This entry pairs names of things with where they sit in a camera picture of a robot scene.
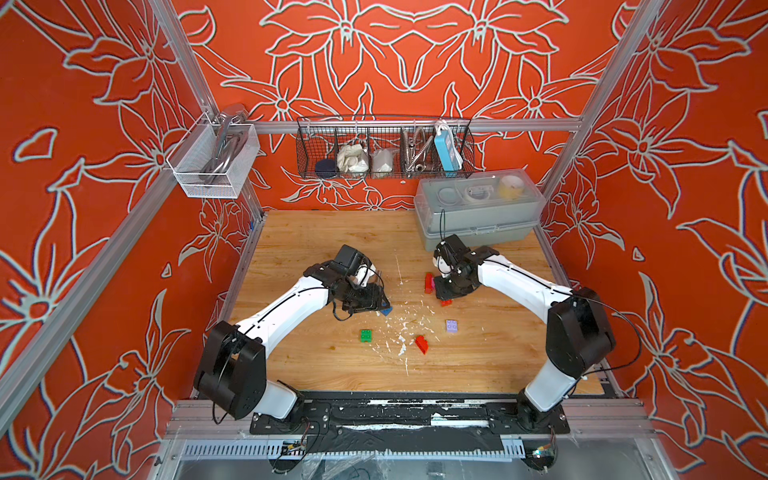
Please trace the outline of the clear plastic bin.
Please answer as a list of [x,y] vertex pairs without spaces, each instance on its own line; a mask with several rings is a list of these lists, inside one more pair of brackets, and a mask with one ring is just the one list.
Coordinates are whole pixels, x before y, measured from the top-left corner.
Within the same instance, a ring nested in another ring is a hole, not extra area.
[[235,199],[260,151],[255,126],[246,112],[233,109],[197,124],[167,164],[190,198]]

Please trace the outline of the blue white box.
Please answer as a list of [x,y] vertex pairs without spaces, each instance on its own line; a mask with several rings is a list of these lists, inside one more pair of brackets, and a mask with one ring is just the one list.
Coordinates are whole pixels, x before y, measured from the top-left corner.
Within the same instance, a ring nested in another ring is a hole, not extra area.
[[434,125],[434,129],[433,144],[443,172],[446,177],[455,177],[463,168],[463,158],[455,145],[450,125],[444,120],[438,120]]

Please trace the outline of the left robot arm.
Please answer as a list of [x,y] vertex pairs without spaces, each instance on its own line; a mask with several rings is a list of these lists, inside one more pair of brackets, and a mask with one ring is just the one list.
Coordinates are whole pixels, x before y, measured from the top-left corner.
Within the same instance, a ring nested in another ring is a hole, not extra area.
[[236,420],[250,414],[295,420],[301,410],[300,394],[267,378],[268,359],[289,333],[327,305],[348,317],[390,308],[383,279],[370,261],[351,267],[337,261],[315,264],[267,307],[236,324],[223,321],[211,330],[194,388]]

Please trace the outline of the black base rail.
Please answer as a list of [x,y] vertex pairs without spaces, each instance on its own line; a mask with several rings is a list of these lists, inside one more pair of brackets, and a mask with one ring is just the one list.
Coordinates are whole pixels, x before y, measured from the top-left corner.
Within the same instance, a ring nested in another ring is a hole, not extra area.
[[502,452],[505,439],[568,435],[561,406],[526,429],[515,394],[304,391],[298,415],[254,414],[253,435],[306,435],[312,453]]

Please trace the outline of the grey plastic storage box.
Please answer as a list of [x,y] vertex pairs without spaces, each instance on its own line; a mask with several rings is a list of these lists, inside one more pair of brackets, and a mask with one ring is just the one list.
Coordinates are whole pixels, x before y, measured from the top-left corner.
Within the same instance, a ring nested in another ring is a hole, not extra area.
[[426,251],[457,235],[468,247],[525,239],[539,224],[545,198],[522,169],[419,182],[414,206]]

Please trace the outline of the metal tool in bin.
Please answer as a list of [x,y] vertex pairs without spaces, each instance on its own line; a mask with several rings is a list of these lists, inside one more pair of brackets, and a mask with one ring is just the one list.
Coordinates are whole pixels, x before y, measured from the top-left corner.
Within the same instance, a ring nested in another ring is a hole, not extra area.
[[246,118],[246,111],[242,105],[230,106],[220,114],[220,125],[213,156],[201,169],[199,175],[203,184],[212,184],[220,173],[226,172],[234,158],[242,150],[247,133],[235,131],[232,127],[242,124]]

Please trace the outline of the red sloped lego brick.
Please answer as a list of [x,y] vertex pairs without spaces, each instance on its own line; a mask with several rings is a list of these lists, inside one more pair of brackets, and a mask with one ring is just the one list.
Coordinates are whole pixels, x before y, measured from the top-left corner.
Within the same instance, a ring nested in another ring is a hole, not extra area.
[[428,341],[422,336],[419,335],[414,340],[415,345],[417,348],[421,351],[422,354],[426,355],[429,349]]

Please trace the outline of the white crumpled bag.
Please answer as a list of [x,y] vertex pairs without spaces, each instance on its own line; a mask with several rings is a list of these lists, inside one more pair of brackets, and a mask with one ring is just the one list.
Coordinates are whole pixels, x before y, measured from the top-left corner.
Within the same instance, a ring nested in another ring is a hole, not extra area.
[[362,144],[346,144],[339,148],[336,157],[337,170],[356,177],[369,171],[368,154]]

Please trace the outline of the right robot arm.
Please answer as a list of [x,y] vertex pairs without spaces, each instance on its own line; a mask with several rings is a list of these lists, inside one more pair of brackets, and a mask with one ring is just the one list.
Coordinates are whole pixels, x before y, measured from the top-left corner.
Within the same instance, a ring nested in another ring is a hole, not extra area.
[[437,244],[433,263],[439,271],[434,279],[438,299],[465,297],[484,286],[527,308],[546,325],[547,360],[517,396],[517,421],[523,429],[533,430],[547,419],[589,368],[616,346],[605,307],[591,289],[557,285],[491,247],[472,250],[456,235]]

